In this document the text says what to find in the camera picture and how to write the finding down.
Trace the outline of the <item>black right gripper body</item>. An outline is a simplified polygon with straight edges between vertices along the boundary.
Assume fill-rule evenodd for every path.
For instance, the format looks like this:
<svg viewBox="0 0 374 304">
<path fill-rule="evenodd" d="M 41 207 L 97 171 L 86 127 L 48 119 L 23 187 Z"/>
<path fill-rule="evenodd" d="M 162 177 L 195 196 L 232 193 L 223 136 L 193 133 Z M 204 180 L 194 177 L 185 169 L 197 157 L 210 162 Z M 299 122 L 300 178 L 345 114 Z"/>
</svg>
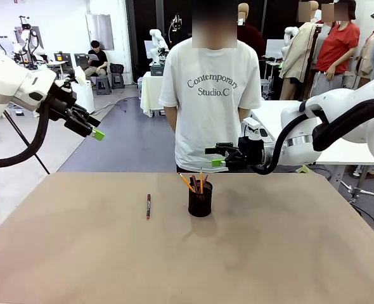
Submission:
<svg viewBox="0 0 374 304">
<path fill-rule="evenodd" d="M 224 161 L 229 170 L 243 170 L 250 166 L 260 165 L 264 158 L 264 141 L 240 137 L 238 146 L 228 148 L 226 153 Z"/>
</svg>

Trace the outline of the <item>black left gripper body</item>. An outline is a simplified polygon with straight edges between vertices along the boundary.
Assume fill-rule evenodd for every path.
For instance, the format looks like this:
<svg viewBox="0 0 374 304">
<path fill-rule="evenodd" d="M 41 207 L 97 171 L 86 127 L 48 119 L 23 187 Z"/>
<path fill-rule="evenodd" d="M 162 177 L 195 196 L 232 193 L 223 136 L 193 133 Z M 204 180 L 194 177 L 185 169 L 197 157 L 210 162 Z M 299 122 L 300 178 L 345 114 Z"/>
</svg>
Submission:
<svg viewBox="0 0 374 304">
<path fill-rule="evenodd" d="M 74 121 L 85 124 L 86 118 L 84 114 L 86 110 L 78 106 L 76 101 L 77 95 L 72 90 L 71 83 L 53 83 L 48 91 L 46 99 L 41 102 L 36 112 L 41 114 L 42 104 L 46 103 L 49 106 L 49 114 L 47 117 L 50 120 L 64 120 L 65 123 Z"/>
</svg>

